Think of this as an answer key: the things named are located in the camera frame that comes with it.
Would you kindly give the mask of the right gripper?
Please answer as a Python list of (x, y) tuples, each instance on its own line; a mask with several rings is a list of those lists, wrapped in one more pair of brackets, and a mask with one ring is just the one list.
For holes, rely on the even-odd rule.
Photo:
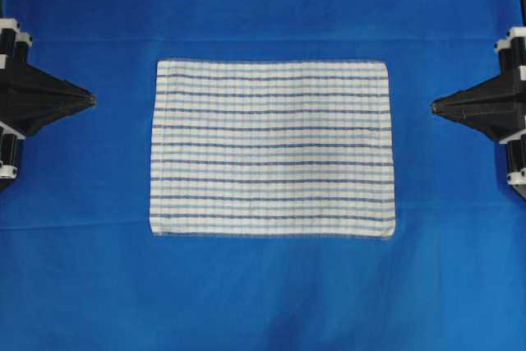
[[(495, 44), (501, 74), (434, 100), (431, 112), (505, 145), (507, 183), (525, 184), (525, 28), (510, 28)], [(511, 102), (514, 106), (460, 106)]]

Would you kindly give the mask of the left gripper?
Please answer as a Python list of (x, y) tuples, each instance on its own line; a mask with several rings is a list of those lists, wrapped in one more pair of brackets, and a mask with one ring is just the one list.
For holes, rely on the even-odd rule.
[[(21, 31), (16, 19), (1, 19), (1, 192), (17, 178), (23, 142), (27, 136), (34, 136), (50, 123), (95, 105), (95, 96), (88, 90), (26, 64), (31, 46), (32, 37)], [(24, 94), (68, 95), (82, 99), (43, 109), (15, 109), (8, 114), (8, 96), (14, 93), (13, 90)]]

